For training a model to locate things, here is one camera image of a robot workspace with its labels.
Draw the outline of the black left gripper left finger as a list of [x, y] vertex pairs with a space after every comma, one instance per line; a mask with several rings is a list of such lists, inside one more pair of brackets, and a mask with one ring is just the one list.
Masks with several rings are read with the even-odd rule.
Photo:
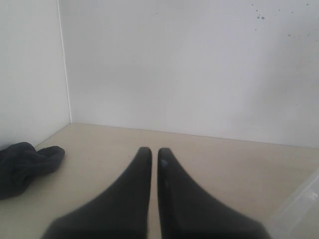
[[54, 220], [44, 239], [145, 239], [152, 152], [141, 147], [121, 176], [86, 205]]

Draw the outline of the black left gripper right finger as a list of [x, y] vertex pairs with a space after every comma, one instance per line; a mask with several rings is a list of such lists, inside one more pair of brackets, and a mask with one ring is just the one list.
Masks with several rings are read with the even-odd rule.
[[202, 189], [171, 149], [158, 151], [158, 205], [163, 239], [269, 239], [264, 226]]

